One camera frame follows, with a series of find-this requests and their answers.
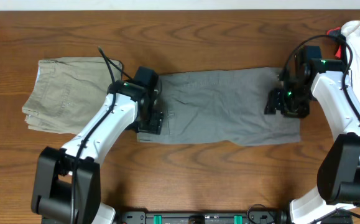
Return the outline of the grey shorts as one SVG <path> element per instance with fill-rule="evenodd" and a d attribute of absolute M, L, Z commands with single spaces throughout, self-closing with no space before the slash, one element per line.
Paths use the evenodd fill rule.
<path fill-rule="evenodd" d="M 263 67 L 162 75 L 161 133 L 138 133 L 137 139 L 160 144 L 230 141 L 240 146 L 299 142 L 299 119 L 264 114 L 279 72 Z"/>

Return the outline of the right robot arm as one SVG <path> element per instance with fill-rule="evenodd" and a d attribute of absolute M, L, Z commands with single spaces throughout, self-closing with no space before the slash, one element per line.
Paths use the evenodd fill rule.
<path fill-rule="evenodd" d="M 323 59 L 318 46 L 296 50 L 295 74 L 284 68 L 281 86 L 268 94 L 265 114 L 280 112 L 305 118 L 310 102 L 319 102 L 334 143 L 318 169 L 316 187 L 292 200 L 286 211 L 276 211 L 274 223 L 352 223 L 360 215 L 360 103 L 347 75 L 345 56 Z"/>

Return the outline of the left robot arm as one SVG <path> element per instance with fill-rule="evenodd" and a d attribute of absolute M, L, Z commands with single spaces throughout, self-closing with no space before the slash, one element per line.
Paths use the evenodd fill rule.
<path fill-rule="evenodd" d="M 114 223 L 115 209 L 101 201 L 101 166 L 122 132 L 160 134 L 159 95 L 159 76 L 139 67 L 134 78 L 110 84 L 102 107 L 73 139 L 40 153 L 31 210 L 42 223 Z"/>

